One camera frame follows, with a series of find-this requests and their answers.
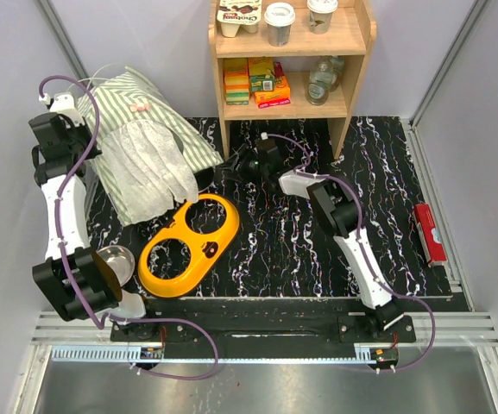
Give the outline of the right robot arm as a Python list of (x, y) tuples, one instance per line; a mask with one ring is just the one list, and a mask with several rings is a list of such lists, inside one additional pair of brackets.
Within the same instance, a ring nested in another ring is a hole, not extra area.
[(298, 142), (282, 137), (302, 152), (298, 165), (289, 166), (279, 139), (280, 135), (272, 134), (257, 140), (253, 147), (242, 145), (217, 167), (217, 173), (239, 182), (261, 181), (272, 191), (309, 200), (318, 226), (341, 248), (356, 279), (366, 307), (362, 326), (367, 335), (377, 342), (387, 340), (404, 313), (372, 251), (362, 203), (341, 175), (308, 172), (310, 154)]

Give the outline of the steel pet bowl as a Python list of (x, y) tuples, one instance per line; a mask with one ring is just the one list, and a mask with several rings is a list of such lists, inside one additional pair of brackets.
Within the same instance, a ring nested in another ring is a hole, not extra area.
[(121, 287), (131, 280), (136, 269), (136, 259), (129, 249), (111, 245), (99, 249), (98, 255), (114, 271)]
[(198, 191), (205, 191), (214, 181), (214, 169), (212, 167), (194, 173)]

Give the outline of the green striped pet tent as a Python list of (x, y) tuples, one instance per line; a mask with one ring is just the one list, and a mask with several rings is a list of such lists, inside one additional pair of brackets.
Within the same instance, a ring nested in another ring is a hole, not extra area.
[(98, 131), (100, 155), (91, 168), (123, 226), (148, 221), (176, 204), (199, 199), (196, 173), (222, 163), (219, 153), (163, 97), (126, 67), (114, 78), (93, 78), (77, 108)]

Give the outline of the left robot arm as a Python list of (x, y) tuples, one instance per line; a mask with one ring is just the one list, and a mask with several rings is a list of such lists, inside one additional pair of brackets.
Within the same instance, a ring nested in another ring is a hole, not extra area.
[(28, 124), (38, 141), (32, 160), (49, 230), (45, 260), (32, 269), (34, 282), (67, 322), (130, 320), (133, 335), (152, 340), (159, 333), (159, 319), (146, 312), (140, 295), (120, 286), (116, 273), (89, 243), (83, 163), (99, 152), (84, 117), (77, 110), (50, 110)]

